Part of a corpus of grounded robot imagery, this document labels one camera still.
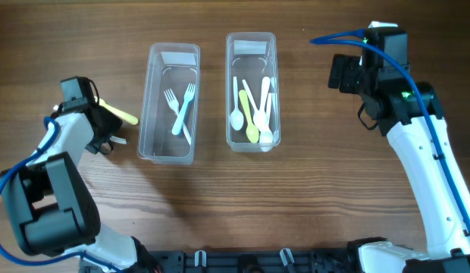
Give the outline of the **beige plastic fork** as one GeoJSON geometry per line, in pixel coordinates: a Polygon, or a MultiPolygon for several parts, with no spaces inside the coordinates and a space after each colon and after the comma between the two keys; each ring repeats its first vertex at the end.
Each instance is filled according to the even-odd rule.
{"type": "Polygon", "coordinates": [[[139,123],[139,119],[137,117],[131,114],[128,114],[125,111],[121,111],[120,109],[115,108],[114,106],[109,105],[105,100],[100,99],[97,96],[95,96],[95,99],[99,103],[100,106],[106,108],[112,114],[116,115],[121,120],[126,121],[128,124],[135,126],[139,123]]]}

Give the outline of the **clear plastic fork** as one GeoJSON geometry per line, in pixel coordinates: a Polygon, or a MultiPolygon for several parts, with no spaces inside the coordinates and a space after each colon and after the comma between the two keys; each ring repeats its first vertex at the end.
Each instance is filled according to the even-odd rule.
{"type": "MultiPolygon", "coordinates": [[[[176,116],[178,116],[178,114],[179,114],[179,102],[178,102],[176,96],[174,95],[173,90],[172,89],[166,89],[164,91],[164,96],[167,100],[169,108],[175,113],[176,116]]],[[[191,138],[190,133],[189,133],[189,131],[188,131],[185,124],[183,124],[182,130],[183,130],[183,134],[186,138],[186,141],[191,146],[192,145],[192,138],[191,138]]]]}

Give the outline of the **white plastic fork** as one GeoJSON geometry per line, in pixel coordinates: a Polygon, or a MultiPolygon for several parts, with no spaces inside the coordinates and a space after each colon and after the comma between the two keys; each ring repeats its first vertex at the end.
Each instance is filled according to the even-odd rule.
{"type": "Polygon", "coordinates": [[[187,89],[186,89],[186,92],[184,93],[183,104],[181,106],[181,109],[179,110],[179,113],[177,115],[177,119],[174,122],[174,125],[172,127],[171,132],[175,136],[179,135],[180,132],[182,131],[183,123],[184,123],[184,120],[185,120],[185,117],[186,117],[186,111],[187,111],[187,108],[188,108],[190,102],[193,100],[194,95],[195,95],[195,84],[190,83],[188,85],[187,89]]]}
{"type": "Polygon", "coordinates": [[[116,136],[111,136],[111,137],[110,137],[110,141],[112,141],[113,143],[119,143],[119,144],[122,144],[122,145],[126,145],[126,144],[127,144],[127,140],[126,140],[126,139],[123,139],[123,138],[120,138],[120,137],[116,137],[116,136]]]}

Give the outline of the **white plastic spoon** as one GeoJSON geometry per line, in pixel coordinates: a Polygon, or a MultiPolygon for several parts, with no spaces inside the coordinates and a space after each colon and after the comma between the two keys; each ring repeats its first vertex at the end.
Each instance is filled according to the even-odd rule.
{"type": "Polygon", "coordinates": [[[267,115],[265,112],[265,105],[266,105],[270,85],[271,85],[271,79],[269,77],[263,77],[259,110],[257,110],[254,114],[255,125],[260,131],[263,131],[266,125],[267,115]]]}
{"type": "Polygon", "coordinates": [[[230,123],[234,130],[241,130],[243,127],[243,114],[239,110],[238,81],[233,77],[233,111],[230,114],[230,123]]]}
{"type": "Polygon", "coordinates": [[[260,133],[260,138],[259,138],[259,142],[261,144],[267,144],[267,145],[272,143],[273,138],[274,138],[273,133],[269,126],[270,118],[271,118],[272,96],[273,96],[273,93],[268,94],[268,101],[266,105],[267,120],[266,120],[265,126],[263,127],[263,130],[260,133]]]}
{"type": "Polygon", "coordinates": [[[259,111],[259,109],[257,108],[256,104],[255,104],[255,100],[253,98],[253,95],[252,95],[252,92],[249,88],[249,85],[248,83],[246,82],[246,80],[242,80],[242,83],[243,83],[243,86],[244,86],[244,89],[246,91],[246,94],[249,98],[249,101],[252,105],[252,108],[253,108],[253,111],[254,111],[254,115],[253,115],[253,122],[255,124],[255,126],[261,130],[262,128],[262,122],[263,122],[263,117],[262,117],[262,113],[259,111]]]}

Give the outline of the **yellow plastic spoon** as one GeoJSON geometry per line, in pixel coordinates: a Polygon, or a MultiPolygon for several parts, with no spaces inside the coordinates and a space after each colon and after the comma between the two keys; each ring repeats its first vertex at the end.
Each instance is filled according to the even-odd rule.
{"type": "Polygon", "coordinates": [[[257,143],[259,141],[259,129],[253,124],[252,116],[249,107],[249,99],[244,89],[239,91],[240,102],[243,108],[244,115],[246,117],[246,135],[251,143],[257,143]]]}

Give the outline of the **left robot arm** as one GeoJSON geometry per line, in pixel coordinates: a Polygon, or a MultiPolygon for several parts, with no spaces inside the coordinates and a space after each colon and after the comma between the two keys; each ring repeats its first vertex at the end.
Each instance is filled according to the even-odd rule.
{"type": "Polygon", "coordinates": [[[0,254],[31,267],[77,257],[103,272],[161,272],[162,265],[135,237],[101,223],[77,169],[83,150],[104,143],[121,120],[94,102],[63,102],[43,124],[46,134],[36,150],[0,174],[0,200],[20,249],[47,258],[20,259],[1,243],[0,254]]]}

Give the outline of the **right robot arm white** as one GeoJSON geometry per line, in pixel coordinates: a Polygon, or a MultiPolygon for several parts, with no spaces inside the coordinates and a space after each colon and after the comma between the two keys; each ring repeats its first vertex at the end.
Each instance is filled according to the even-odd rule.
{"type": "Polygon", "coordinates": [[[437,94],[409,83],[388,61],[361,65],[335,55],[328,86],[361,96],[409,179],[425,228],[426,252],[384,238],[349,242],[354,272],[470,272],[470,193],[453,155],[437,94]]]}

